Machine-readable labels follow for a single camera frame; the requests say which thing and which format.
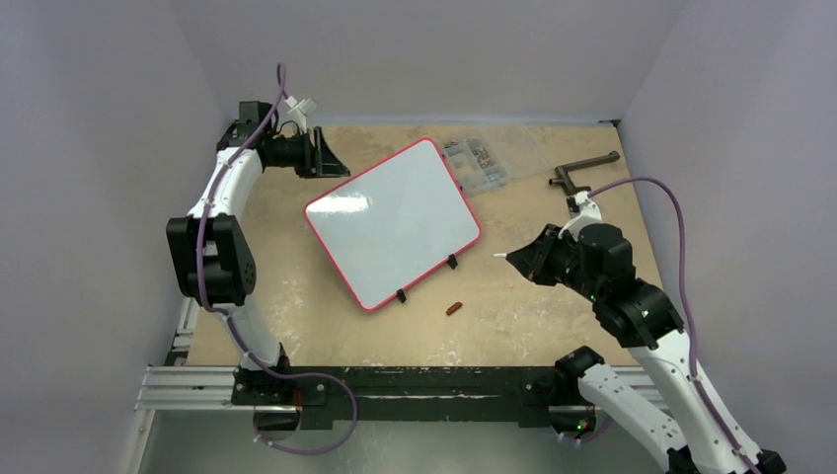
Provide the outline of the red marker cap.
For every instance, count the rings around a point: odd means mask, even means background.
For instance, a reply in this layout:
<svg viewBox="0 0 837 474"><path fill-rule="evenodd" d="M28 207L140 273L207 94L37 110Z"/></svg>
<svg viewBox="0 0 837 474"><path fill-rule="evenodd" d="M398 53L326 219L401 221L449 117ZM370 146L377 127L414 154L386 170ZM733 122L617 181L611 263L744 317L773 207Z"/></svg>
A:
<svg viewBox="0 0 837 474"><path fill-rule="evenodd" d="M457 302L453 303L452 305L450 305L446 309L445 314L447 316L451 316L454 313L456 313L457 311L459 311L462 307L463 307L463 303L461 301L457 301Z"/></svg>

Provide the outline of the pink framed whiteboard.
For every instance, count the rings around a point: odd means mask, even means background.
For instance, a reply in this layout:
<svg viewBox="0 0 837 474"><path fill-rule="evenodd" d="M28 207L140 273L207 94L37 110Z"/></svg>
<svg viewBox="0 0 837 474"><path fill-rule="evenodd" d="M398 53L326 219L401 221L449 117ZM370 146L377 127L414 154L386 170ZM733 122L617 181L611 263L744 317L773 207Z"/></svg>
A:
<svg viewBox="0 0 837 474"><path fill-rule="evenodd" d="M309 227L356 303L375 311L482 235L439 145L424 137L314 198Z"/></svg>

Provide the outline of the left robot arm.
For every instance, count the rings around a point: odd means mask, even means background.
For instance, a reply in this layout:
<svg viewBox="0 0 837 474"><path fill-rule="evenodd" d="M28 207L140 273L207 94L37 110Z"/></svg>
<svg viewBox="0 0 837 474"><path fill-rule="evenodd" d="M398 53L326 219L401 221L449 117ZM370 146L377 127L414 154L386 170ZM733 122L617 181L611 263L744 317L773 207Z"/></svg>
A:
<svg viewBox="0 0 837 474"><path fill-rule="evenodd" d="M237 347L241 368L262 370L256 390L271 404L291 397L294 377L253 297L257 264L239 217L268 168L287 168L301 179L350 174L322 129L308 125L315 102L290 97L283 103L287 118L281 118L277 105L240 103L238 118L216 142L214 169L200 198L165 228L182 295L218 317Z"/></svg>

